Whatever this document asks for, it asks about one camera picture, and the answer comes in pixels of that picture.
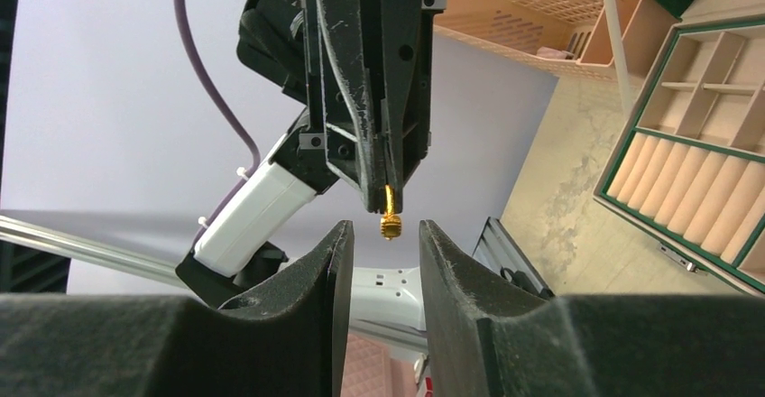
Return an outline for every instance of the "beige floor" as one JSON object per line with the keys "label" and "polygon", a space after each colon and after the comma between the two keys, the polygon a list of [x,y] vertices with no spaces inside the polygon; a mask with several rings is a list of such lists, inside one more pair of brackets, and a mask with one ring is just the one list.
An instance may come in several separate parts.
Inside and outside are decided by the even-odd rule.
{"label": "beige floor", "polygon": [[623,125],[615,85],[562,78],[502,215],[508,232],[556,293],[737,293],[592,200]]}

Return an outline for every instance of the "white stick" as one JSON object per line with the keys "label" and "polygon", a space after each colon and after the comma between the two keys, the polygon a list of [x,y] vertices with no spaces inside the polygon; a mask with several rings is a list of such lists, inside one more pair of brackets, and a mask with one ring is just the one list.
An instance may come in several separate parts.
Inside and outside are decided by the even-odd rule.
{"label": "white stick", "polygon": [[616,65],[616,80],[619,83],[619,94],[622,97],[622,110],[629,116],[632,111],[630,74],[627,72],[627,59],[624,57],[622,45],[622,30],[619,25],[619,13],[616,10],[616,0],[603,0],[605,21],[608,23],[608,35],[611,38],[613,62]]}

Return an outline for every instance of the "gold object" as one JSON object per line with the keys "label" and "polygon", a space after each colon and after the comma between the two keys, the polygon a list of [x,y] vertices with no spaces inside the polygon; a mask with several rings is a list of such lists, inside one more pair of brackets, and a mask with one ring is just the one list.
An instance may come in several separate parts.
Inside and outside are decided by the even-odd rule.
{"label": "gold object", "polygon": [[401,236],[401,218],[394,213],[395,201],[393,200],[393,189],[390,185],[385,185],[385,215],[380,219],[380,233],[387,240]]}

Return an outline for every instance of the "metal latch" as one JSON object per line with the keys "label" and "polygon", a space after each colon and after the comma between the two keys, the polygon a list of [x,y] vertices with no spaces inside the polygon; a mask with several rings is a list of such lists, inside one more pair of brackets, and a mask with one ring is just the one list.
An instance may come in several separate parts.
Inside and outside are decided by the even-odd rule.
{"label": "metal latch", "polygon": [[661,251],[662,253],[664,253],[664,255],[672,259],[672,262],[675,262],[679,264],[680,266],[686,268],[686,271],[688,272],[706,274],[706,272],[703,269],[696,266],[695,263],[689,261],[687,258],[676,253],[673,249],[669,248],[668,246],[664,244],[659,244],[659,251]]}

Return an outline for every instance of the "beige ring cushion roll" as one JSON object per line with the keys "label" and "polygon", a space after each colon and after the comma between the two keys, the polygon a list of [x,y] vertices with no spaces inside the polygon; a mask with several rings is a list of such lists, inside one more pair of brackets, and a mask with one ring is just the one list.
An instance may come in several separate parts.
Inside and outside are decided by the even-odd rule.
{"label": "beige ring cushion roll", "polygon": [[683,237],[694,244],[701,244],[709,233],[712,225],[720,216],[725,203],[733,194],[736,184],[739,183],[748,161],[735,156],[728,156],[723,162],[723,167],[712,182],[712,186],[706,192],[704,200],[698,207],[696,214],[688,225]]}
{"label": "beige ring cushion roll", "polygon": [[677,172],[680,171],[680,167],[683,165],[683,160],[686,158],[690,147],[682,143],[672,144],[672,150],[669,152],[664,167],[661,167],[661,173],[656,178],[653,187],[651,187],[648,197],[643,202],[643,206],[641,206],[640,212],[646,217],[653,218],[659,212],[661,204],[664,202],[664,198],[667,197],[667,193],[672,187],[672,182],[675,181]]}
{"label": "beige ring cushion roll", "polygon": [[672,144],[670,140],[659,139],[659,142],[656,144],[656,150],[650,156],[648,167],[643,172],[641,181],[638,182],[638,187],[632,193],[630,201],[627,202],[628,207],[637,210],[643,206],[646,197],[648,197],[653,185],[656,183],[656,179],[661,174],[661,169],[667,162],[669,153],[672,151]]}
{"label": "beige ring cushion roll", "polygon": [[630,176],[632,167],[634,167],[635,162],[638,160],[638,155],[641,154],[641,149],[643,148],[643,144],[645,144],[646,138],[647,135],[645,134],[635,134],[632,138],[630,148],[627,149],[627,153],[624,154],[622,163],[619,165],[619,170],[616,171],[616,176],[613,177],[611,186],[608,187],[608,192],[606,192],[607,195],[614,198],[619,195],[619,191],[622,190],[624,183]]}
{"label": "beige ring cushion roll", "polygon": [[624,186],[622,187],[622,190],[619,191],[619,195],[616,197],[617,200],[621,201],[622,203],[627,203],[630,201],[630,198],[632,197],[632,194],[635,192],[635,189],[638,188],[638,183],[640,183],[643,173],[645,172],[646,168],[648,167],[648,163],[650,162],[650,157],[653,155],[653,151],[656,150],[656,145],[659,144],[659,139],[650,136],[646,138],[646,143],[643,144],[643,148],[641,149],[641,154],[638,155],[637,161],[635,161],[635,166],[632,167],[632,170],[630,171],[630,176],[627,177],[627,181],[624,182]]}
{"label": "beige ring cushion roll", "polygon": [[704,238],[701,244],[703,250],[714,255],[723,253],[725,246],[731,242],[733,234],[741,225],[763,187],[765,187],[765,164],[747,163],[733,194]]}
{"label": "beige ring cushion roll", "polygon": [[723,255],[720,256],[724,261],[732,263],[739,252],[742,250],[746,241],[749,240],[751,232],[760,223],[762,215],[765,215],[765,190],[761,189],[760,194],[752,203],[749,212],[746,213],[740,226],[737,227],[736,232],[731,238],[731,242],[725,246]]}
{"label": "beige ring cushion roll", "polygon": [[667,196],[664,198],[664,203],[661,204],[661,208],[659,208],[659,212],[657,212],[654,218],[657,224],[662,226],[669,224],[708,154],[709,151],[699,147],[690,147],[688,149],[686,159],[683,161],[680,170],[677,171],[675,181],[672,182],[672,187],[669,188]]}
{"label": "beige ring cushion roll", "polygon": [[723,167],[723,163],[727,157],[722,153],[710,152],[706,155],[704,163],[701,164],[701,168],[691,182],[691,186],[688,188],[688,192],[680,201],[677,206],[675,215],[669,220],[667,229],[671,232],[675,232],[678,235],[684,235],[688,226],[691,224],[691,220],[696,215],[696,212],[701,206],[701,202],[706,197],[706,192],[712,186],[712,183],[717,178],[717,173]]}

